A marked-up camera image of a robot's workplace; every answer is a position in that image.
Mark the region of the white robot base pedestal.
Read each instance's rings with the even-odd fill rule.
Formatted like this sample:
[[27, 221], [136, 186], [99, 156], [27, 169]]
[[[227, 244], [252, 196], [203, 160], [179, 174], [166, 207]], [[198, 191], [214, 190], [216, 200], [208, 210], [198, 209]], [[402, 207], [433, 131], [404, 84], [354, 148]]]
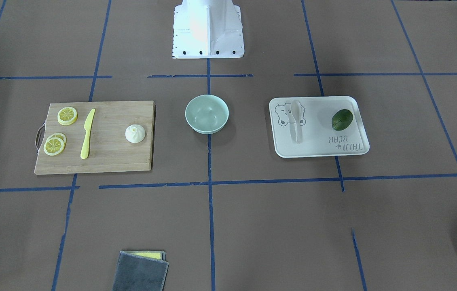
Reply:
[[244, 56], [241, 10], [231, 0], [183, 0], [173, 16], [174, 59]]

